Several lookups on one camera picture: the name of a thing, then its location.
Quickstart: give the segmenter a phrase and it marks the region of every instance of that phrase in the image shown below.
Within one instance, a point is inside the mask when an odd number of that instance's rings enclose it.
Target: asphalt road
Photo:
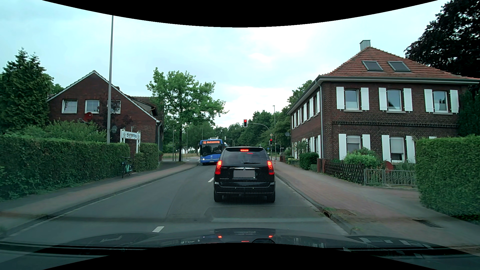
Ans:
[[[216,203],[211,181],[214,171],[214,166],[200,165],[36,224],[4,241],[56,245],[110,233],[235,227],[346,234],[279,179],[273,204],[241,200]],[[19,260],[19,256],[0,252],[0,262]]]

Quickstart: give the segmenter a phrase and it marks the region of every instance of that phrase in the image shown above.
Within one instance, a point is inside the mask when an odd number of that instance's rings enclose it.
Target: skylight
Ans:
[[[410,71],[410,69],[402,61],[389,61],[388,64],[394,71]]]
[[[377,61],[362,61],[368,71],[383,71]]]

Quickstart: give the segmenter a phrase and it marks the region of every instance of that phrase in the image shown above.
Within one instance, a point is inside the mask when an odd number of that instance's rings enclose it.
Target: chimney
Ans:
[[[360,50],[363,50],[366,47],[370,47],[370,40],[362,40],[360,42]]]

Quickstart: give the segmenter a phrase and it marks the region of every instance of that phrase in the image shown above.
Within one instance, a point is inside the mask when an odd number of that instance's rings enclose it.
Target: license plate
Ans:
[[[252,170],[236,170],[233,171],[233,177],[248,177],[248,178],[254,178],[255,177],[255,171]]]

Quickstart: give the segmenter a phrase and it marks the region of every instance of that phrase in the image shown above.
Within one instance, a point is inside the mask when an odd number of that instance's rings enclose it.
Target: bus windshield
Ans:
[[[200,154],[202,155],[202,157],[213,154],[221,154],[222,150],[222,144],[200,145]]]

